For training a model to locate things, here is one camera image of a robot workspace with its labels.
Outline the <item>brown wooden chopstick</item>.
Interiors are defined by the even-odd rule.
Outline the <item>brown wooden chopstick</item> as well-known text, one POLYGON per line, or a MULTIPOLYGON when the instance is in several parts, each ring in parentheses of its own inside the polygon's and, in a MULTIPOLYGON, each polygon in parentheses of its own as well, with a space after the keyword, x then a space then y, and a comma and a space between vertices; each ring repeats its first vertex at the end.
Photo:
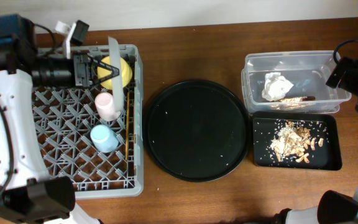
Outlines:
POLYGON ((125 143, 125 150, 126 150, 126 154, 125 154, 125 160, 126 162, 129 161, 129 123, 130 123, 130 100, 131 100, 131 94, 128 91, 127 92, 127 108, 126 108, 126 143, 125 143))
POLYGON ((134 171, 134 174, 136 174, 136 168, 137 168, 137 153, 136 153, 136 150, 137 150, 137 146, 136 146, 136 134, 133 134, 132 135, 132 142, 133 142, 133 163, 134 163, 134 168, 133 168, 133 171, 134 171))

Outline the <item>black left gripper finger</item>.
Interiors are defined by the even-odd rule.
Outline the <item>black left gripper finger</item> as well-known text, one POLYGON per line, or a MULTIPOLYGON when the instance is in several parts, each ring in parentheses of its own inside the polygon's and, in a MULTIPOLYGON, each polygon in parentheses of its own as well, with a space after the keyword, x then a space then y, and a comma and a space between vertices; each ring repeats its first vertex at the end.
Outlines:
POLYGON ((105 70, 108 70, 111 72, 111 75, 119 75, 120 74, 120 71, 117 67, 113 67, 112 65, 102 62, 101 60, 98 60, 97 58, 92 57, 90 55, 88 55, 88 59, 91 62, 91 64, 93 65, 93 67, 101 67, 105 70))
POLYGON ((102 78, 98 78, 95 71, 91 72, 91 74, 92 74, 92 79, 89 81, 89 87, 98 86, 98 85, 102 84, 103 82, 106 82, 106 81, 111 80, 112 78, 118 76, 117 72, 111 72, 109 75, 102 77, 102 78))

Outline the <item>gold foil snack wrapper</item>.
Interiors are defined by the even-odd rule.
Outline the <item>gold foil snack wrapper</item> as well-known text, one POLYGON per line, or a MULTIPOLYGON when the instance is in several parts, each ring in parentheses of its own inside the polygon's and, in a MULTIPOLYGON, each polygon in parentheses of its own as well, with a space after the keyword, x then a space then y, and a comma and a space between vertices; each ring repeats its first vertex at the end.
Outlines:
POLYGON ((299 96, 293 98, 283 98, 277 100, 276 105, 273 105, 272 108, 275 110, 295 110, 298 108, 304 108, 309 105, 313 105, 311 101, 315 101, 314 96, 299 96))

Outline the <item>pink plastic cup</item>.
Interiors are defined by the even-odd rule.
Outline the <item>pink plastic cup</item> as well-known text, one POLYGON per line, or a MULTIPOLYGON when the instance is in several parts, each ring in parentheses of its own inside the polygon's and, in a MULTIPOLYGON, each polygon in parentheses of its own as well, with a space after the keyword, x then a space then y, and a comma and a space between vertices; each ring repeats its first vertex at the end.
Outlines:
POLYGON ((120 117, 121 112, 116 111, 114 98, 108 92, 99 93, 94 100, 99 117, 105 121, 113 121, 120 117))

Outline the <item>yellow bowl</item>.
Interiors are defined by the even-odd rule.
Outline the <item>yellow bowl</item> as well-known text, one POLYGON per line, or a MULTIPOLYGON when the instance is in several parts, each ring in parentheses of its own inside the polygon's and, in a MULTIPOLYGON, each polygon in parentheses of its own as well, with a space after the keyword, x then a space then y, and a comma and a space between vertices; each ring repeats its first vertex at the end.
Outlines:
MULTIPOLYGON (((121 61, 121 73, 122 73, 122 85, 123 85, 123 87, 125 87, 132 80, 132 69, 123 58, 120 58, 120 61, 121 61)), ((104 78, 104 77, 108 76, 109 74, 110 74, 110 72, 108 70, 106 70, 105 68, 102 68, 102 67, 97 68, 97 75, 98 75, 99 79, 104 78)), ((112 90, 112 81, 111 80, 102 82, 101 85, 102 85, 102 87, 104 87, 108 90, 112 90)))

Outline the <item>grey round plate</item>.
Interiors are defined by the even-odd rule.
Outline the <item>grey round plate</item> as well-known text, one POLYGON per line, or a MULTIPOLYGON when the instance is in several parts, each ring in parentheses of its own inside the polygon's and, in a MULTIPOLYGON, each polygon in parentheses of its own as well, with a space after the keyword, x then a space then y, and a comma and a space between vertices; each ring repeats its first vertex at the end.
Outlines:
POLYGON ((108 45, 110 64, 114 69, 114 76, 111 79, 114 108, 116 111, 122 111, 124 109, 124 90, 122 85, 119 44, 115 38, 108 37, 108 45))

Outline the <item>food scraps pile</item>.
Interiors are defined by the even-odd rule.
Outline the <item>food scraps pile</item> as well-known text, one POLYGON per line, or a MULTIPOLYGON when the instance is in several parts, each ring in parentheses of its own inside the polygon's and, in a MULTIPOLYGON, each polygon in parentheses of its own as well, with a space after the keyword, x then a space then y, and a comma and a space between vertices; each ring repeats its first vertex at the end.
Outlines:
POLYGON ((319 135, 312 136, 312 130, 305 127, 302 122, 285 120, 284 124, 278 127, 270 144, 277 161, 309 164, 309 157, 313 158, 310 152, 315 151, 317 147, 322 148, 326 142, 319 135))

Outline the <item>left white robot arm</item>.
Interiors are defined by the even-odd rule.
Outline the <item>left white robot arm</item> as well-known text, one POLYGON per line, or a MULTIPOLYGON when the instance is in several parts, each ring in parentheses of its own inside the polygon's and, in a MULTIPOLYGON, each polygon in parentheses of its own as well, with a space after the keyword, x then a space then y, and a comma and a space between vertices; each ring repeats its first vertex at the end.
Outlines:
POLYGON ((38 53, 36 25, 18 14, 0 16, 0 218, 13 223, 96 223, 75 200, 69 177, 52 178, 42 158, 32 111, 36 86, 89 88, 93 67, 120 77, 118 66, 88 54, 72 54, 81 45, 87 23, 57 25, 65 36, 64 56, 38 53))

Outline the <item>white paper napkin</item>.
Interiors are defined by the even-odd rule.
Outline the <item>white paper napkin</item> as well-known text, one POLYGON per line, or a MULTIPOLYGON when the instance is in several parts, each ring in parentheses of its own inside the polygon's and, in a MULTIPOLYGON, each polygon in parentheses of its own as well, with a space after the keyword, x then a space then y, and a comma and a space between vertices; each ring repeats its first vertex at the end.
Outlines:
POLYGON ((282 100, 293 86, 280 72, 266 73, 262 98, 267 101, 282 100))

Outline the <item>light blue plastic cup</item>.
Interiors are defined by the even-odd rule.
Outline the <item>light blue plastic cup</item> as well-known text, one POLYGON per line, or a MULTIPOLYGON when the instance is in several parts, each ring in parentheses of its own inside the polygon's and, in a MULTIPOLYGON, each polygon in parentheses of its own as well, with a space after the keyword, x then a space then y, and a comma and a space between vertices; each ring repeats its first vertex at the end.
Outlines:
POLYGON ((103 153, 113 152, 119 146, 116 133, 103 124, 96 125, 91 130, 90 137, 96 149, 103 153))

